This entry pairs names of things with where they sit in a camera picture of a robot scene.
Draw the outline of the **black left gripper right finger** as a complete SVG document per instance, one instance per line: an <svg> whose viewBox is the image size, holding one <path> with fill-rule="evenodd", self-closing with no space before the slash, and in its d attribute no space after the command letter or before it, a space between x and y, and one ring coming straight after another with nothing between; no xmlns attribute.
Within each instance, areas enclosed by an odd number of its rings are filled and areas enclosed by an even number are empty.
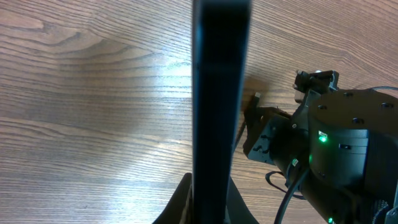
<svg viewBox="0 0 398 224"><path fill-rule="evenodd" d="M229 178L226 208L230 224L259 224L246 206L232 178Z"/></svg>

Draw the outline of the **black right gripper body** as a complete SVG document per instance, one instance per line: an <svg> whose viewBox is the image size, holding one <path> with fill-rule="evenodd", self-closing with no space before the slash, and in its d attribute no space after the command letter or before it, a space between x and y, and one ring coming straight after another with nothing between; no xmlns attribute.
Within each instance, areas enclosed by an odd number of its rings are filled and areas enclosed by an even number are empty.
<svg viewBox="0 0 398 224"><path fill-rule="evenodd" d="M247 138L243 153L267 164L293 159L307 147L307 134L293 128L293 116L278 108L253 107L244 112Z"/></svg>

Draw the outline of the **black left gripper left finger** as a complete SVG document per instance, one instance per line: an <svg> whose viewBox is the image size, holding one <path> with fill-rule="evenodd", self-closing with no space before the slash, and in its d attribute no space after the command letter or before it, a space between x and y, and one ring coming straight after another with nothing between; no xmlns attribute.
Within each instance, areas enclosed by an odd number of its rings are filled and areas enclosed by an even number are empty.
<svg viewBox="0 0 398 224"><path fill-rule="evenodd" d="M192 222L192 174L186 173L162 213L153 224L187 224Z"/></svg>

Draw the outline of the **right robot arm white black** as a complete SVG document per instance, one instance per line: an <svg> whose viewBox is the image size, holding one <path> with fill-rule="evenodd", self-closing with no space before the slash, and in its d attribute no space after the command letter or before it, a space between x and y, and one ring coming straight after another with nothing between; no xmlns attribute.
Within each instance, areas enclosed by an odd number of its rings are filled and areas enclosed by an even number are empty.
<svg viewBox="0 0 398 224"><path fill-rule="evenodd" d="M258 102L244 112L248 159L277 166L328 223L397 222L397 98L309 90L294 114Z"/></svg>

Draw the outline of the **blue Galaxy smartphone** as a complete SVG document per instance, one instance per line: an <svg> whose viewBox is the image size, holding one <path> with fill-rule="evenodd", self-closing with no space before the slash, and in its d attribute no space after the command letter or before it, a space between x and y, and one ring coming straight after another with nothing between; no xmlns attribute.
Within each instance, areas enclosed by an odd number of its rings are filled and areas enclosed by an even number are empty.
<svg viewBox="0 0 398 224"><path fill-rule="evenodd" d="M223 223L252 2L194 1L193 222Z"/></svg>

